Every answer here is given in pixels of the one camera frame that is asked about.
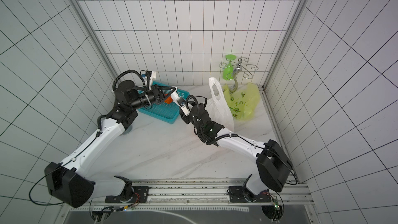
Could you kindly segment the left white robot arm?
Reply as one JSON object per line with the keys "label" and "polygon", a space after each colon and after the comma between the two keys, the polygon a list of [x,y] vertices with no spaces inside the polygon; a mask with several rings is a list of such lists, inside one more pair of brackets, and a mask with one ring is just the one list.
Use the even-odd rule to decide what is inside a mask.
{"label": "left white robot arm", "polygon": [[44,169],[47,189],[52,197],[72,207],[80,207],[94,198],[114,197],[129,202],[134,197],[132,181],[115,175],[93,179],[90,169],[105,149],[121,136],[138,116],[138,109],[159,105],[177,96],[176,87],[152,85],[143,80],[138,87],[133,81],[114,81],[115,103],[112,110],[97,119],[97,130],[74,152],[59,163]]}

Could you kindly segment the white printed plastic bag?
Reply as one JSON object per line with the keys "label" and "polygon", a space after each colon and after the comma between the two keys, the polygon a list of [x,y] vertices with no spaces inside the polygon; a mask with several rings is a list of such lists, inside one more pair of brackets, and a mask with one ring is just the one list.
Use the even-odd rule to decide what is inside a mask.
{"label": "white printed plastic bag", "polygon": [[233,131],[233,116],[222,92],[220,82],[214,77],[211,77],[209,78],[209,87],[211,92],[211,99],[207,101],[205,109],[209,113],[211,120],[223,125],[230,131]]}

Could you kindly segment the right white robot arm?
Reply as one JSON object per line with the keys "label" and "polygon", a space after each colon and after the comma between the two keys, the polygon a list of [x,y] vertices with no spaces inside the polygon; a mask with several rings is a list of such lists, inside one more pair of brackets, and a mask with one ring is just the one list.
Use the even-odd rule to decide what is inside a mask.
{"label": "right white robot arm", "polygon": [[186,124],[194,126],[194,133],[202,143],[245,155],[256,165],[257,173],[249,175],[244,184],[249,201],[269,189],[276,193],[282,192],[292,173],[293,165],[278,142],[259,142],[234,133],[211,120],[202,103],[191,109],[184,106],[179,113]]}

